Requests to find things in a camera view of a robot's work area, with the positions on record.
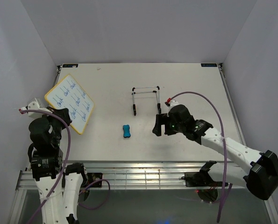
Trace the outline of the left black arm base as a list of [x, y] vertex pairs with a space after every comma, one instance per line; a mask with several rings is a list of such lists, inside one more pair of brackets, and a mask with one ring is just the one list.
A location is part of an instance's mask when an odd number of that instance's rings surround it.
[[[88, 181], [87, 184], [85, 184], [85, 187], [89, 184], [91, 184], [92, 182], [95, 182], [97, 180], [102, 179], [103, 177], [103, 173], [87, 173], [87, 177], [88, 177]], [[89, 197], [90, 195], [90, 189], [91, 188], [101, 188], [102, 187], [102, 183], [98, 182], [93, 184], [92, 187], [90, 187], [89, 189], [87, 189], [84, 193], [83, 193], [83, 199], [84, 201]]]

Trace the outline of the yellow framed whiteboard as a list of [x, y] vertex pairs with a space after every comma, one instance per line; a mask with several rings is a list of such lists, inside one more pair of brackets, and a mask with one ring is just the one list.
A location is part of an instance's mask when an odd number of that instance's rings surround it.
[[84, 133], [95, 103], [72, 75], [66, 75], [44, 98], [55, 109], [67, 108], [70, 126], [79, 135]]

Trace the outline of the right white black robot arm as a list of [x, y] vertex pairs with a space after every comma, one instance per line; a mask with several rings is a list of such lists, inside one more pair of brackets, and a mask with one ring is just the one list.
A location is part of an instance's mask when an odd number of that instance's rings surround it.
[[187, 139], [210, 148], [230, 159], [237, 167], [228, 168], [226, 182], [246, 187], [250, 193], [268, 200], [278, 187], [278, 157], [251, 149], [231, 138], [223, 138], [212, 124], [194, 119], [182, 104], [171, 104], [168, 113], [157, 114], [152, 132], [156, 136], [183, 134]]

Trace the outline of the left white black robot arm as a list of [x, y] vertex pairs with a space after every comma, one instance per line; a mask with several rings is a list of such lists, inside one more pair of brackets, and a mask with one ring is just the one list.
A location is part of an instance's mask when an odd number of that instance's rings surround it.
[[67, 165], [68, 157], [60, 149], [62, 130], [72, 122], [69, 110], [48, 107], [29, 124], [28, 156], [39, 197], [44, 224], [78, 224], [77, 206], [80, 188], [87, 184], [83, 163]]

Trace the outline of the blue bone-shaped eraser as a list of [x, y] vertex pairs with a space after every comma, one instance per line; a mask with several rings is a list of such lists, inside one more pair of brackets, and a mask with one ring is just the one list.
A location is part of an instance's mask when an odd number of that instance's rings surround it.
[[122, 129], [123, 129], [123, 137], [124, 138], [130, 138], [131, 137], [130, 126], [129, 125], [123, 125]]

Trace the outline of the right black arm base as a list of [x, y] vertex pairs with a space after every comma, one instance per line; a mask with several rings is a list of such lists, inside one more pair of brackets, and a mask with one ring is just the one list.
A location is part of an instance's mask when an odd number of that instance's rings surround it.
[[186, 172], [181, 180], [185, 181], [186, 187], [201, 187], [196, 189], [198, 197], [206, 203], [217, 202], [218, 199], [218, 182], [212, 180], [212, 178], [202, 172], [195, 174]]

